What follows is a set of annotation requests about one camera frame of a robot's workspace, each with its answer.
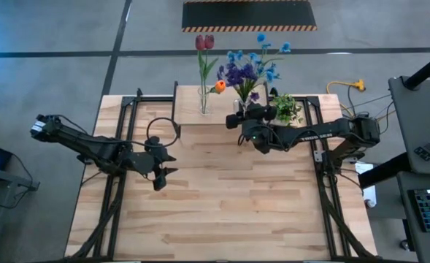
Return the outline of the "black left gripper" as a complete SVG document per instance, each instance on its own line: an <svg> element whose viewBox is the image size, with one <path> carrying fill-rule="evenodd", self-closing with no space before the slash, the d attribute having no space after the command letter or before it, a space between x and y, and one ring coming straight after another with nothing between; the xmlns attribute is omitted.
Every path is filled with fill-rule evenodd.
<svg viewBox="0 0 430 263"><path fill-rule="evenodd" d="M126 169L147 175L153 172L153 189L160 191L166 186L166 176L178 171L178 168L162 167L165 161L176 161L173 156L167 155L167 149L160 143L159 137L150 137L145 141L144 152L130 152L126 157Z"/></svg>

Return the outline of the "tall clear glass vase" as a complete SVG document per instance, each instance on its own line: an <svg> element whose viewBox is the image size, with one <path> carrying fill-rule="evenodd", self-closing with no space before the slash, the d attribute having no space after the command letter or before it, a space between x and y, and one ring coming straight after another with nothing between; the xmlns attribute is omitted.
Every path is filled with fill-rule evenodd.
<svg viewBox="0 0 430 263"><path fill-rule="evenodd" d="M202 115L209 115L211 113L210 106L210 90L207 86L202 85L198 89L199 94L199 112Z"/></svg>

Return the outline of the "blue artificial flower bunch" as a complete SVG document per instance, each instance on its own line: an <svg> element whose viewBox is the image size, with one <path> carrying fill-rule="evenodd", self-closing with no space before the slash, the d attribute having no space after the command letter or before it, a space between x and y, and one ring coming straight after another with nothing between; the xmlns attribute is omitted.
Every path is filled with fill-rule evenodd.
<svg viewBox="0 0 430 263"><path fill-rule="evenodd" d="M242 50L237 52L229 51L227 53L228 63L235 63L239 68L245 64L252 64L254 72L258 75L257 86L255 89L262 85L264 82L272 83L275 80L280 79L280 73L277 71L276 61L282 60L277 55L287 54L291 52L291 43L284 42L277 51L270 56L268 51L272 47L272 44L267 42L266 35L259 33L256 37L257 43L261 46L259 53L248 53L244 55Z"/></svg>

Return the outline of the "purple artificial flower bunch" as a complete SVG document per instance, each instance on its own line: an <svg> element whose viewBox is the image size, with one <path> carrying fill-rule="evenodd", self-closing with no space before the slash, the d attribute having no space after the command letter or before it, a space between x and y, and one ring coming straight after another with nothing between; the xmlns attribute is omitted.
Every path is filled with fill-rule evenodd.
<svg viewBox="0 0 430 263"><path fill-rule="evenodd" d="M259 100L260 95L254 91L258 85L258 75L252 64L245 64L240 68L235 63L220 66L217 71L218 80L224 80L228 87L234 88L243 102Z"/></svg>

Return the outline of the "grey desk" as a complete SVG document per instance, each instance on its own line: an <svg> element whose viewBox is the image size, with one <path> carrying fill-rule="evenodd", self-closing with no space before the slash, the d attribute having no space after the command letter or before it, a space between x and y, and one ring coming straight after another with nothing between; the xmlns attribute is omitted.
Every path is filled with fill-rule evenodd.
<svg viewBox="0 0 430 263"><path fill-rule="evenodd" d="M430 80L411 91L403 77L388 80L410 166L414 172L430 174Z"/></svg>

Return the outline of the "artificial tulip stem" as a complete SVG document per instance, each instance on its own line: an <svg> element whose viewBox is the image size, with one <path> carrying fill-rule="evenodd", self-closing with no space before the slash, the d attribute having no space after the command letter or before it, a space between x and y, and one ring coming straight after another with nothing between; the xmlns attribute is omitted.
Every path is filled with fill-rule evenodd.
<svg viewBox="0 0 430 263"><path fill-rule="evenodd" d="M221 94L226 89L226 83L224 80L218 80L213 87L209 87L206 84L207 77L214 67L215 63L218 59L214 59L211 62L208 60L208 50L214 48L215 38L213 35L198 35L195 39L195 47L197 50L198 64L199 64L199 76L202 85L205 85L209 88L211 94Z"/></svg>

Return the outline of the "green leafy plant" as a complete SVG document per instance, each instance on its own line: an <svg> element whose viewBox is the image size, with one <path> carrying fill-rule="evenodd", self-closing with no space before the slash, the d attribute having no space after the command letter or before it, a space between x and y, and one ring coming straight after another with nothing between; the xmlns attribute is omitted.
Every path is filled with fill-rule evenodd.
<svg viewBox="0 0 430 263"><path fill-rule="evenodd" d="M299 116L302 107L297 104L292 95L282 94L273 98L273 104L277 108L276 119L286 126L301 123L304 119Z"/></svg>

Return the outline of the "black hazard-striped floor mat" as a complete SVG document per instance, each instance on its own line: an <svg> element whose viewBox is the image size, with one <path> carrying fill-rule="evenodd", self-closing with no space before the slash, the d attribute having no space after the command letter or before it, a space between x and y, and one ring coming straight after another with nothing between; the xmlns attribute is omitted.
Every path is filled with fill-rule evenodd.
<svg viewBox="0 0 430 263"><path fill-rule="evenodd" d="M184 33L315 31L308 0L187 0Z"/></svg>

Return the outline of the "round textured glass vase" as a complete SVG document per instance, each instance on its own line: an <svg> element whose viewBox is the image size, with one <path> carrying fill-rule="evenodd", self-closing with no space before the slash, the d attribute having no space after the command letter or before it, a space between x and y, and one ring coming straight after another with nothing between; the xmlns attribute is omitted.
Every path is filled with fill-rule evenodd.
<svg viewBox="0 0 430 263"><path fill-rule="evenodd" d="M249 99L246 99L246 101L243 101L242 99L238 98L233 101L233 108L234 112L245 112L250 105L251 101Z"/></svg>

